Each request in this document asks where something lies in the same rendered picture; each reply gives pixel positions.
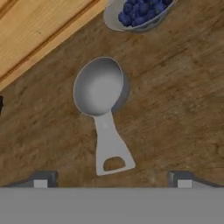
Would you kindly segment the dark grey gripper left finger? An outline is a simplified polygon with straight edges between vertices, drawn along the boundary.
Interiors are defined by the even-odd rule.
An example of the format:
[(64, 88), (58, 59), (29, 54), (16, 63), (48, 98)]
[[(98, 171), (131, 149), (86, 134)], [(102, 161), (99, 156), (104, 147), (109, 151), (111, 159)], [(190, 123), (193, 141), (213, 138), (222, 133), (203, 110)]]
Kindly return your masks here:
[(35, 171), (28, 178), (8, 184), (7, 187), (54, 188), (58, 187), (57, 171)]

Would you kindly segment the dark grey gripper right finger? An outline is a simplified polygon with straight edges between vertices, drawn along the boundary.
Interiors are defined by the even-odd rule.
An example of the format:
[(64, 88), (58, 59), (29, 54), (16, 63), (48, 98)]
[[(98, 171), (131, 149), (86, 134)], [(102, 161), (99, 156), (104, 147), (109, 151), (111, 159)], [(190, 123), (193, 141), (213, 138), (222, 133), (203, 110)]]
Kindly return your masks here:
[(174, 188), (221, 187), (214, 182), (196, 177), (191, 171), (168, 171), (167, 181), (168, 186)]

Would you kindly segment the grey metal measuring cup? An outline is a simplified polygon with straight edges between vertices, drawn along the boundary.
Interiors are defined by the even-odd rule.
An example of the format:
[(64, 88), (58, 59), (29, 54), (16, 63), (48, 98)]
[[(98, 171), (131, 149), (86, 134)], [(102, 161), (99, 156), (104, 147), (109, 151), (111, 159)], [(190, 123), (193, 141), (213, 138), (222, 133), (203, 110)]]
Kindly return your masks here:
[[(73, 84), (73, 100), (77, 109), (94, 119), (97, 143), (95, 167), (98, 176), (124, 172), (136, 167), (126, 143), (120, 137), (112, 113), (128, 100), (130, 85), (119, 63), (110, 57), (88, 62)], [(121, 158), (124, 167), (106, 171), (104, 163)]]

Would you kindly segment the light wooden drawer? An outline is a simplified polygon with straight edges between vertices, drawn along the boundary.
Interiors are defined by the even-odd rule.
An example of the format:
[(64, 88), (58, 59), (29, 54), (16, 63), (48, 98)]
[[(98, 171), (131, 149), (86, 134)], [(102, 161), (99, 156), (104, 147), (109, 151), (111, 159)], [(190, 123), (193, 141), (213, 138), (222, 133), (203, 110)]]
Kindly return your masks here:
[(105, 6), (106, 0), (0, 0), (0, 91)]

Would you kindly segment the grey bowl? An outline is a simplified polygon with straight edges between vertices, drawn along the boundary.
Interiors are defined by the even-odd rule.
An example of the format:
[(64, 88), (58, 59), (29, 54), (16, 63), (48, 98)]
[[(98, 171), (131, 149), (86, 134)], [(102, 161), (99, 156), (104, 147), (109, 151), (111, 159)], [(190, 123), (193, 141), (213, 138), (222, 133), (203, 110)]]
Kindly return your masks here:
[(118, 20), (118, 14), (123, 9), (125, 0), (108, 0), (103, 12), (103, 21), (105, 25), (113, 31), (117, 32), (147, 32), (163, 22), (166, 16), (169, 14), (171, 8), (178, 0), (171, 0), (171, 3), (153, 19), (147, 21), (144, 24), (140, 24), (135, 27), (126, 27)]

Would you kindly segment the pile of blueberries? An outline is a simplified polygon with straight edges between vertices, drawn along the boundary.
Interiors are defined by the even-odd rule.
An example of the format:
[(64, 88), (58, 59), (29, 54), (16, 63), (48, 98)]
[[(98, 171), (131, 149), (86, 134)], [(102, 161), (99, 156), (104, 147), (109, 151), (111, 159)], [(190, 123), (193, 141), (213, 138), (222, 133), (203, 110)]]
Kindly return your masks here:
[(126, 0), (118, 20), (124, 26), (139, 26), (161, 14), (173, 0)]

